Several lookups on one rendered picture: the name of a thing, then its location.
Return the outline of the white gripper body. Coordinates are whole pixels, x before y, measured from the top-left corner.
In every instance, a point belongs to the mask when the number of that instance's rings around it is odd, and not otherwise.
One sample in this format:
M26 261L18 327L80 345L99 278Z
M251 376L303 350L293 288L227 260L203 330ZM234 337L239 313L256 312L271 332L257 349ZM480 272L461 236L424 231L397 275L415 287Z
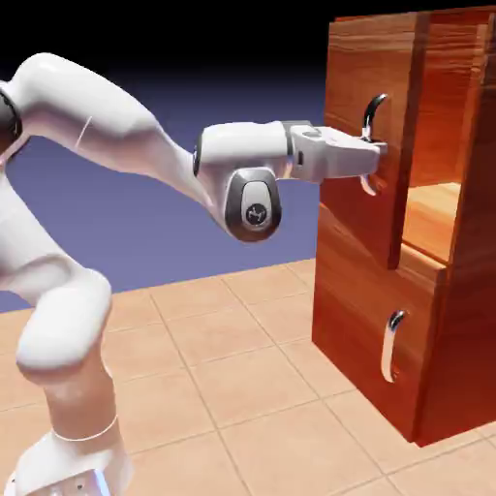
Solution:
M300 129L300 178L314 183L325 179L374 174L388 152L384 142L371 142L330 127Z

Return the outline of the wooden cabinet door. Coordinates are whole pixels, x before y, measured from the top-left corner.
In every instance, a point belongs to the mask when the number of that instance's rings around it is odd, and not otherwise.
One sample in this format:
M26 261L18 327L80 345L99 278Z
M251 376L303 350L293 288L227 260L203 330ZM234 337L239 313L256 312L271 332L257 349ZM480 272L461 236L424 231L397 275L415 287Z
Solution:
M361 132L369 102L387 98L373 120L373 138L387 144L364 192L356 178L325 181L320 200L368 253L398 266L419 113L429 16L426 13L342 18L329 26L325 124Z
M312 340L410 442L419 438L424 372L438 323L446 267L404 245L399 266L378 264L325 206L319 209ZM381 372L385 327L396 330L394 383Z

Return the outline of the reddish wooden cabinet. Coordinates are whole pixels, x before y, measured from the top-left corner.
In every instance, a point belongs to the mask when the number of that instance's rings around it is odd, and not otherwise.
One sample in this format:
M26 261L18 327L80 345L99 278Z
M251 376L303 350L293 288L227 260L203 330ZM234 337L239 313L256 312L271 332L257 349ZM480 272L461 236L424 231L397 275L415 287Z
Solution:
M413 443L496 420L496 6L429 27L401 248L444 264Z

